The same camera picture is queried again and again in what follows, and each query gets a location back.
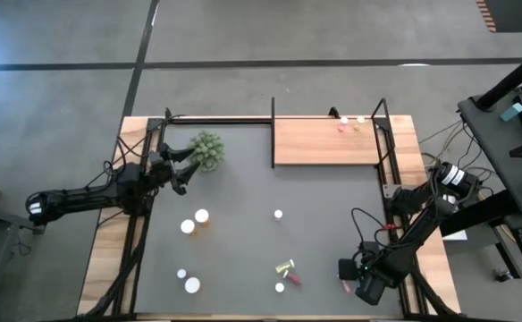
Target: gray floor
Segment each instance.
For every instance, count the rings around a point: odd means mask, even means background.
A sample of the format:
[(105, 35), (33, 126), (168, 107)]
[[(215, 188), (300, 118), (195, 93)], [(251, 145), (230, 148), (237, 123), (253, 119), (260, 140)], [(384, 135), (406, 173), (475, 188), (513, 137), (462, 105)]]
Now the gray floor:
[[(149, 0), (0, 0), (0, 64), (133, 62)], [(522, 56), (522, 34), (492, 34), (475, 0), (162, 0), (147, 61)], [(512, 65), (144, 71), (134, 115), (368, 114), (387, 97), (418, 138), (455, 122), (456, 103)], [(0, 72), (0, 207), (23, 214), (33, 191), (76, 187), (111, 156), (131, 71)], [(437, 153), (445, 134), (422, 144)], [(468, 139), (443, 152), (457, 161)], [(472, 148), (466, 159), (475, 156)], [(484, 157), (478, 165), (488, 165)], [(498, 191), (495, 179), (489, 185)], [(96, 213), (67, 216), (44, 236), (22, 233), (0, 292), (0, 321), (73, 316)], [(464, 313), (522, 320), (522, 281), (495, 284), (494, 249), (450, 254)]]

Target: desk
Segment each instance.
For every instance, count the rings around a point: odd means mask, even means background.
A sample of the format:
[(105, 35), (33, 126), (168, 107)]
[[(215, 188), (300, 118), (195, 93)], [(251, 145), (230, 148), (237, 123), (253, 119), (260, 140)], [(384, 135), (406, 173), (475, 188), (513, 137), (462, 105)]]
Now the desk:
[[(277, 120), (306, 118), (299, 116), (277, 116)], [(322, 119), (330, 122), (330, 117), (310, 117), (312, 120)], [(400, 177), (403, 184), (419, 184), (425, 181), (424, 165), (420, 156), (420, 150), (417, 145), (417, 137), (414, 131), (412, 119), (409, 115), (391, 116), (392, 130), (396, 144), (396, 157), (399, 163)], [(128, 145), (133, 145), (145, 134), (147, 124), (146, 117), (128, 117), (124, 120), (121, 130), (121, 136)], [(127, 157), (129, 161), (136, 161), (133, 155)], [(110, 216), (115, 209), (105, 209), (102, 212), (100, 220)], [(124, 236), (126, 231), (128, 218), (127, 216), (118, 216), (115, 219), (105, 223), (97, 230), (93, 250), (90, 256), (88, 271), (80, 298), (79, 313), (88, 311), (98, 301), (100, 296), (107, 289), (108, 285), (113, 281), (120, 266), (122, 256), (122, 248), (124, 244)], [(451, 279), (451, 273), (448, 266), (448, 260), (443, 248), (442, 237), (439, 231), (436, 231), (425, 243), (425, 245), (417, 253), (420, 269), (425, 275), (427, 281), (443, 298), (448, 306), (459, 311), (458, 300), (456, 297), (454, 285)], [(122, 307), (127, 309), (130, 302), (130, 290), (132, 287), (132, 276), (127, 283), (127, 292), (123, 299)], [(386, 316), (279, 316), (269, 318), (386, 318)], [(247, 315), (150, 315), (147, 318), (260, 318)]]

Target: white bottle cap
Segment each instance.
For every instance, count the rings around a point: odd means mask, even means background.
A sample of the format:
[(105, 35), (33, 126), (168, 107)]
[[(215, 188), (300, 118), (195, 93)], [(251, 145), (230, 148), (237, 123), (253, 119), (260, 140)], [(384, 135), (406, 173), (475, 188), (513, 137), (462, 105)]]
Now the white bottle cap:
[(187, 274), (188, 274), (188, 272), (186, 272), (185, 269), (178, 270), (178, 278), (180, 278), (180, 279), (185, 278)]
[(277, 283), (275, 285), (275, 290), (277, 292), (283, 292), (285, 290), (285, 285), (283, 285), (282, 283)]
[(190, 277), (186, 281), (186, 292), (193, 294), (199, 291), (199, 286), (201, 283), (196, 277)]
[(196, 224), (190, 219), (186, 219), (183, 222), (181, 222), (181, 231), (186, 234), (193, 233), (193, 231), (196, 229)]
[(209, 213), (205, 209), (200, 209), (196, 211), (196, 221), (198, 223), (205, 223), (209, 219)]

